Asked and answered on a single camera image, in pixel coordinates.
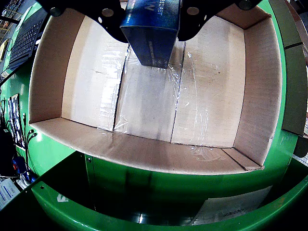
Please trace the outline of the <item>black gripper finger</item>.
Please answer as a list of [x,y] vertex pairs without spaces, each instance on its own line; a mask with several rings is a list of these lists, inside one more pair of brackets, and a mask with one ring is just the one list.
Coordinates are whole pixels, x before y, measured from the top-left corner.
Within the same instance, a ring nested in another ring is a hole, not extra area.
[[232,5],[237,9],[248,11],[259,3],[258,0],[182,0],[178,39],[179,41],[192,39],[211,17]]
[[44,0],[42,7],[53,16],[74,9],[100,24],[114,39],[128,43],[120,29],[126,13],[119,0]]

